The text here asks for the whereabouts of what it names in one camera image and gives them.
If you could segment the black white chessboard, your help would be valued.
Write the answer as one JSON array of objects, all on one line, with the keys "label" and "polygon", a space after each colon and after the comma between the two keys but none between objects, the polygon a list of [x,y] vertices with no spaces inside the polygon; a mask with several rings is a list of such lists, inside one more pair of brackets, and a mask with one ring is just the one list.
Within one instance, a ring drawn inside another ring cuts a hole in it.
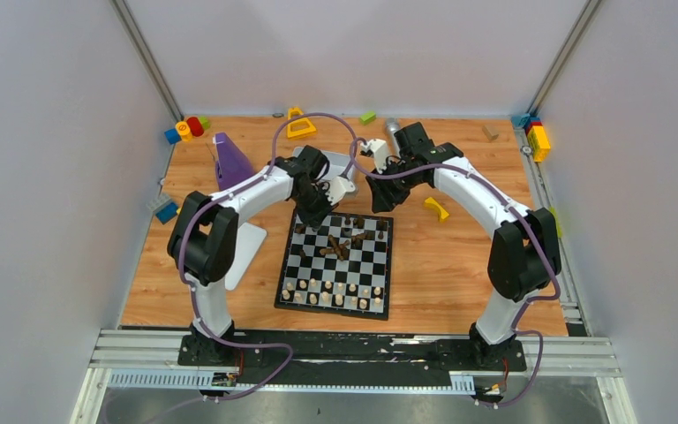
[{"label": "black white chessboard", "polygon": [[328,214],[311,227],[291,218],[274,307],[386,321],[394,219]]}]

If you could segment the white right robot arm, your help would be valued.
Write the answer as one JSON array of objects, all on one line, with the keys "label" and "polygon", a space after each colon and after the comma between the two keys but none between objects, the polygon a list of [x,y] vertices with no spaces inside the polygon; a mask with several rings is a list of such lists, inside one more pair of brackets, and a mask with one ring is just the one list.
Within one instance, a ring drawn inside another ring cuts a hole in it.
[{"label": "white right robot arm", "polygon": [[493,293],[473,324],[469,356],[488,369],[504,356],[527,305],[539,291],[556,283],[561,255],[554,215],[546,208],[528,208],[508,197],[451,143],[437,145],[417,122],[392,124],[392,143],[360,141],[358,148],[374,161],[365,174],[374,213],[390,212],[427,184],[464,208],[491,239],[487,274]]}]

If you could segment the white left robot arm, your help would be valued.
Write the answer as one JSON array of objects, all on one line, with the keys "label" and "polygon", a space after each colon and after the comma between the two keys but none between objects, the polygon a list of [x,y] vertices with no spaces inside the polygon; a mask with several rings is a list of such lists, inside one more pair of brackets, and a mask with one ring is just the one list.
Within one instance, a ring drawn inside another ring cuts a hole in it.
[{"label": "white left robot arm", "polygon": [[261,171],[217,193],[189,193],[169,238],[168,254],[187,285],[193,309],[192,326],[204,336],[201,353],[223,365],[245,344],[233,340],[226,300],[226,280],[242,255],[247,221],[280,201],[294,201],[305,223],[319,225],[335,208],[319,180],[330,161],[319,149],[306,146],[292,157],[277,156]]}]

